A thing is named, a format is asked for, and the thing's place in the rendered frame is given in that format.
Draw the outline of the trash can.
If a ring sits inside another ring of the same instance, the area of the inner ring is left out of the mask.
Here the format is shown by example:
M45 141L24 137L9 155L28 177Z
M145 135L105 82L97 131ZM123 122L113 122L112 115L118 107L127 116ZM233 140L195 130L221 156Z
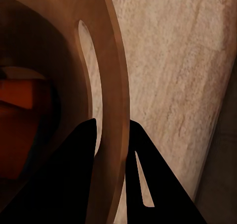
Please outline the trash can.
M92 119L89 73L79 21L91 35L101 79L103 119L85 224L114 224L127 164L130 96L127 63L112 0L0 0L0 79L53 83L56 123L48 126L35 171L0 177L0 213L82 122Z

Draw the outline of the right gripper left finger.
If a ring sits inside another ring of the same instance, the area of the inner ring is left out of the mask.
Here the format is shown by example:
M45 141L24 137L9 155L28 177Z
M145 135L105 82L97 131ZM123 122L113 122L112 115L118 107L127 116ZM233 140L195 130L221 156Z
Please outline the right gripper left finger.
M0 224L85 224L96 118L80 123L0 213Z

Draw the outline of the can of soda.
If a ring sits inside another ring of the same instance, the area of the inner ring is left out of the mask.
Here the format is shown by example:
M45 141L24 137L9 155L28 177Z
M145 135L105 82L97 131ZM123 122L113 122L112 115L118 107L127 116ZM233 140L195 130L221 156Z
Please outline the can of soda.
M40 115L47 126L56 123L54 84L43 79L0 79L0 103Z
M45 147L44 117L0 103L0 177L21 180L35 171Z

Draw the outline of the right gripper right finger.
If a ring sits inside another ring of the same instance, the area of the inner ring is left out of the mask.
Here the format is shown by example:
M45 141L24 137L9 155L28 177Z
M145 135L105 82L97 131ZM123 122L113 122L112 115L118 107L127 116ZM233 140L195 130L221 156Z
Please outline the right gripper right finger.
M143 204L135 151L155 207ZM207 224L142 126L133 120L125 182L127 224Z

